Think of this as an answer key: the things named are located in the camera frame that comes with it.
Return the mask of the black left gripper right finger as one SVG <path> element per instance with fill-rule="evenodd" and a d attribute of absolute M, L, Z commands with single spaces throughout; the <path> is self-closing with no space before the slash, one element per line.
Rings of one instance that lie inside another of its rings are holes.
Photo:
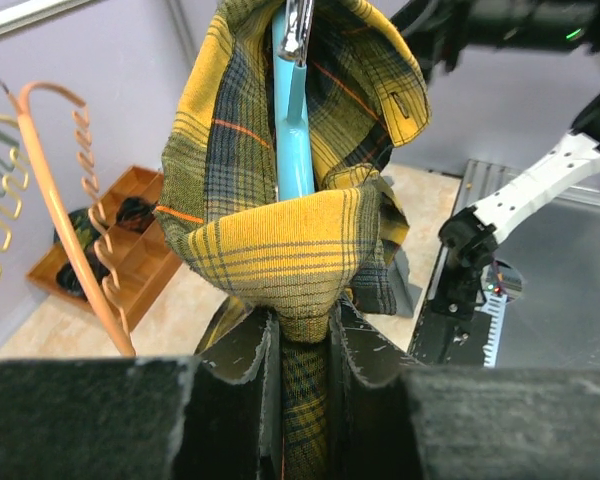
<path fill-rule="evenodd" d="M 426 366 L 347 298 L 330 319 L 333 479 L 600 479 L 600 372 Z"/>

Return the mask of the yellow plaid shirt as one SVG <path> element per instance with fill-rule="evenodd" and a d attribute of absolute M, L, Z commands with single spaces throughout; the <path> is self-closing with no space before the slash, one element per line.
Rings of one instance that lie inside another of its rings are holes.
<path fill-rule="evenodd" d="M 382 179 L 394 148 L 428 125 L 420 67 L 366 1 L 320 1 L 306 101 L 316 190 L 276 195 L 271 23 L 276 1 L 225 1 L 210 23 L 162 154 L 156 217 L 168 246 L 224 291 L 230 324 L 249 307 L 279 318 L 289 479 L 328 474 L 329 320 L 347 297 L 392 315 L 388 267 L 409 226 Z"/>

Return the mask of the blue hanger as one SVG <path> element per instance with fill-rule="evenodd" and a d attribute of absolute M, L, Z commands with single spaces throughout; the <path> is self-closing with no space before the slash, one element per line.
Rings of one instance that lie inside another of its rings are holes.
<path fill-rule="evenodd" d="M 315 3 L 288 0 L 271 22 L 277 193 L 315 192 L 306 101 L 307 54 Z"/>

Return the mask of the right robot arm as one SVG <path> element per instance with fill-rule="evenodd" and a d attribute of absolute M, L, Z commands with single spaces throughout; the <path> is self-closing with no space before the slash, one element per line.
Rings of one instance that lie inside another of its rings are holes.
<path fill-rule="evenodd" d="M 600 173 L 600 1 L 407 1 L 393 24 L 426 78 L 474 67 L 436 91 L 450 113 L 428 137 L 518 175 L 475 196 L 439 233 L 446 254 L 428 309 L 459 319 L 505 292 L 483 272 L 527 218 Z"/>

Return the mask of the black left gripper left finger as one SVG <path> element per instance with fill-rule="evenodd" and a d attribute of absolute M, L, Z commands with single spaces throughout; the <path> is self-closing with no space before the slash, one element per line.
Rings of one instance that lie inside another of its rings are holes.
<path fill-rule="evenodd" d="M 0 361 L 0 479 L 277 479 L 279 326 L 199 355 Z"/>

